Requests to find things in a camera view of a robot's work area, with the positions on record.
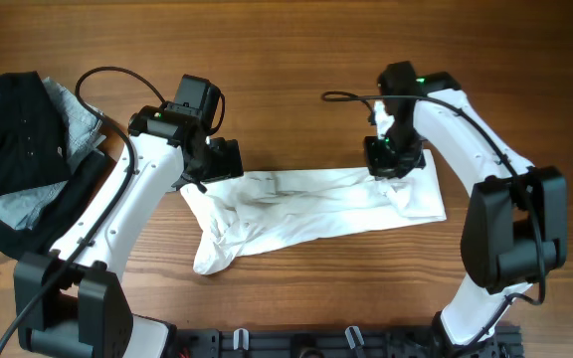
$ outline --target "folded clothing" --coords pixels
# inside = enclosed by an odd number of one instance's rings
[[[43,87],[64,131],[67,131],[61,136],[67,138],[64,154],[68,172],[74,173],[83,158],[104,139],[98,134],[101,123],[63,86],[45,79]],[[16,230],[34,228],[44,208],[55,200],[65,186],[66,182],[60,182],[0,196],[0,220]]]
[[[35,229],[13,230],[0,220],[0,252],[15,260],[25,252],[45,254],[84,212],[108,163],[109,158],[99,151],[84,158]]]
[[[66,128],[36,72],[0,76],[0,196],[66,181]]]
[[[194,270],[210,274],[235,257],[317,238],[446,220],[435,162],[402,179],[376,180],[367,168],[247,172],[186,185],[185,198],[203,230]]]

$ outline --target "cable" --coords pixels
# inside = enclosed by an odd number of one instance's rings
[[[220,99],[223,101],[220,109],[220,119],[218,120],[218,124],[215,127],[209,129],[207,135],[214,135],[220,129],[220,126],[223,124],[223,118],[225,118],[225,95],[220,93]]]
[[[330,95],[344,95],[344,97],[330,97]],[[458,351],[455,351],[451,358],[460,357],[461,355],[465,354],[467,351],[470,350],[474,345],[476,345],[488,332],[489,330],[498,322],[501,318],[503,313],[507,310],[507,308],[512,305],[513,301],[517,298],[520,298],[532,305],[541,305],[545,301],[545,293],[546,293],[546,282],[545,282],[545,263],[543,261],[543,245],[542,245],[542,237],[540,232],[540,226],[538,223],[538,216],[536,211],[534,210],[534,205],[527,195],[527,192],[523,185],[518,181],[518,174],[516,170],[512,167],[509,162],[509,158],[505,155],[501,150],[498,148],[496,143],[489,137],[489,135],[483,130],[483,128],[478,125],[476,121],[470,118],[461,108],[457,108],[450,103],[447,103],[443,100],[432,98],[428,96],[421,96],[421,95],[356,95],[353,93],[348,92],[340,92],[340,91],[327,91],[324,92],[321,96],[323,101],[330,101],[330,102],[340,102],[340,101],[355,101],[359,100],[364,102],[365,100],[374,100],[374,99],[413,99],[413,100],[424,100],[429,101],[440,106],[443,106],[451,111],[453,111],[456,115],[460,116],[461,118],[465,119],[477,132],[485,139],[487,144],[492,148],[492,150],[498,155],[500,159],[500,163],[505,166],[507,171],[512,176],[512,181],[514,186],[516,187],[516,191],[518,195],[523,200],[523,204],[525,206],[525,210],[527,210],[529,214],[529,223],[532,227],[532,232],[534,234],[534,243],[536,246],[536,263],[538,265],[538,298],[533,299],[525,294],[522,293],[512,293],[505,297],[504,303],[501,307],[496,311],[494,316],[490,319],[487,326],[485,326],[471,341],[471,343],[467,344],[465,347],[461,348]]]
[[[121,72],[124,74],[131,75],[131,76],[139,79],[144,84],[146,84],[156,94],[158,99],[160,99],[162,102],[165,102],[165,99],[160,94],[158,89],[156,89],[148,80],[144,79],[143,77],[141,77],[140,75],[138,75],[135,72],[132,72],[132,71],[127,70],[127,69],[119,68],[119,67],[99,67],[96,69],[92,69],[92,70],[89,70],[88,72],[84,73],[81,76],[81,78],[77,81],[77,86],[75,87],[75,96],[77,97],[77,100],[79,101],[79,103],[85,109],[87,109],[91,114],[93,114],[98,120],[100,120],[103,125],[108,126],[112,131],[114,131],[116,134],[118,134],[118,136],[125,143],[125,147],[127,148],[127,154],[129,157],[129,162],[127,165],[127,171],[125,174],[125,178],[123,179],[122,183],[118,187],[118,190],[116,191],[116,194],[114,194],[111,201],[107,204],[107,207],[105,207],[105,209],[100,214],[98,219],[96,219],[95,224],[90,228],[90,230],[88,231],[88,233],[86,234],[84,239],[79,243],[77,248],[70,254],[68,259],[61,265],[61,267],[55,273],[50,275],[50,278],[48,279],[48,281],[41,287],[39,292],[37,292],[37,294],[35,294],[35,296],[32,297],[32,299],[28,302],[28,304],[26,304],[24,309],[21,310],[21,312],[17,315],[17,317],[12,321],[12,323],[10,324],[10,326],[8,327],[8,329],[6,330],[4,335],[1,337],[1,340],[0,340],[0,356],[1,356],[1,353],[3,352],[4,348],[6,347],[6,343],[8,343],[8,341],[10,340],[10,337],[12,337],[12,335],[14,334],[15,330],[17,330],[19,325],[21,325],[23,320],[28,316],[28,314],[30,314],[32,309],[37,305],[37,303],[39,303],[39,301],[46,295],[46,293],[48,293],[48,291],[50,291],[51,289],[53,289],[55,287],[55,285],[57,284],[59,279],[61,279],[61,277],[64,275],[64,273],[66,273],[66,270],[68,270],[70,265],[77,259],[77,257],[81,254],[81,252],[88,246],[88,244],[90,243],[90,240],[95,235],[98,228],[102,225],[102,223],[105,221],[107,216],[111,213],[112,209],[114,208],[114,206],[116,205],[118,200],[120,200],[120,197],[122,196],[125,189],[127,189],[127,185],[129,185],[129,181],[130,181],[131,176],[134,172],[134,167],[135,167],[135,162],[136,162],[135,154],[134,154],[134,148],[132,147],[132,144],[129,141],[129,138],[127,137],[127,135],[125,135],[125,133],[123,133],[122,130],[120,130],[120,128],[116,124],[114,124],[109,117],[107,117],[104,114],[99,114],[98,112],[96,112],[93,108],[91,108],[89,105],[87,105],[84,102],[84,100],[81,98],[80,90],[81,90],[81,84],[83,83],[83,81],[86,78],[88,78],[90,75],[98,73],[98,72],[103,72],[103,71],[115,71],[115,72]]]

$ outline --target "pile of clothes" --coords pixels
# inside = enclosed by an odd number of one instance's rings
[[[45,253],[77,220],[108,158],[100,121],[36,72],[0,76],[0,251]]]

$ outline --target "white towel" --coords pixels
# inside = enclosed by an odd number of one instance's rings
[[[194,270],[210,274],[235,257],[332,238],[446,220],[435,162],[403,179],[367,168],[248,172],[180,193],[203,230]]]

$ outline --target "wooden table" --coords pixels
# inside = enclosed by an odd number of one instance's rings
[[[319,94],[376,93],[379,73],[404,60],[449,71],[512,148],[567,178],[567,264],[543,306],[519,303],[504,321],[522,326],[528,357],[573,356],[573,1],[25,2],[0,0],[0,74],[37,70],[73,90],[83,72],[115,65],[170,98],[183,74],[207,78],[227,96],[220,134],[239,140],[248,171],[362,166],[374,130],[363,106]],[[123,127],[156,104],[120,74],[90,79],[84,94]],[[115,156],[120,143],[105,148]],[[181,328],[428,324],[464,276],[468,206],[434,153],[448,221],[237,259],[212,276],[193,272],[201,232],[182,198],[165,196],[127,265],[132,310]],[[0,254],[0,335],[14,316],[14,265]],[[5,351],[28,355],[16,337]]]

